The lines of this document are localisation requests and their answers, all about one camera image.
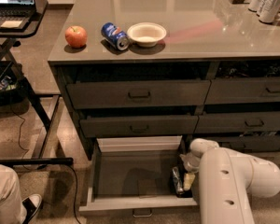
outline person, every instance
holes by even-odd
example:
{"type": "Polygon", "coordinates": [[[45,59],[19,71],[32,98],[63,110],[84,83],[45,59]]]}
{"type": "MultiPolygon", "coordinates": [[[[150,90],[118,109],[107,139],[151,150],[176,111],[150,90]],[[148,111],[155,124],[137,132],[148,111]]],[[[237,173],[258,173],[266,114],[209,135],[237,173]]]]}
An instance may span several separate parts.
{"type": "Polygon", "coordinates": [[[0,164],[0,224],[27,224],[41,204],[42,197],[38,194],[22,201],[17,173],[0,164]]]}

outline person's leg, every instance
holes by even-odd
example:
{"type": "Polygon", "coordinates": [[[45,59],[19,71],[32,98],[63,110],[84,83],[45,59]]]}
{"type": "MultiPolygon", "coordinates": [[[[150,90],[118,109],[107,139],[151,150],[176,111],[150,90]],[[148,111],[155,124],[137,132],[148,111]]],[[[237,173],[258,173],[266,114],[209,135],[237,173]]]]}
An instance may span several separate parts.
{"type": "Polygon", "coordinates": [[[0,223],[19,224],[27,211],[21,202],[20,183],[17,173],[0,165],[0,223]]]}

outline laptop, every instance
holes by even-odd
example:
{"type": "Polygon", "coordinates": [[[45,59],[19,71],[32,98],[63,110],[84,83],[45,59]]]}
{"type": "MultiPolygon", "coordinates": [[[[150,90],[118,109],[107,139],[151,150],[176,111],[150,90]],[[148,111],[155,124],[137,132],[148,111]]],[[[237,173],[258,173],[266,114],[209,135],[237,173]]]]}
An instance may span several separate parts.
{"type": "Polygon", "coordinates": [[[35,0],[0,0],[0,31],[22,31],[35,13],[35,0]]]}

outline bowl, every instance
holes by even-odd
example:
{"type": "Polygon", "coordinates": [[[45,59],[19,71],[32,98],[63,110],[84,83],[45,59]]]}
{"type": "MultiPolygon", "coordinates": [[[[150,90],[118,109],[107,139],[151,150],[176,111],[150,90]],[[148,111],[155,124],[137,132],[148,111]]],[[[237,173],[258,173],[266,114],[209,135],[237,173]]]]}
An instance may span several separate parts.
{"type": "Polygon", "coordinates": [[[129,38],[142,48],[154,47],[166,37],[166,34],[162,26],[151,22],[135,24],[127,31],[129,38]]]}

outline laptop keyboard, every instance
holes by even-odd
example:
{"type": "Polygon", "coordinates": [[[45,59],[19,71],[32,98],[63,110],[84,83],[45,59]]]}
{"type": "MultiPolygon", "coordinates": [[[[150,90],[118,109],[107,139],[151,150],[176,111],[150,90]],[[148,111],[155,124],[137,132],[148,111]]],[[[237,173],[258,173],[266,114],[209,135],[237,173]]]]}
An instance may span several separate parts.
{"type": "Polygon", "coordinates": [[[1,10],[0,9],[0,20],[13,20],[21,21],[28,15],[28,11],[18,11],[18,10],[1,10]]]}

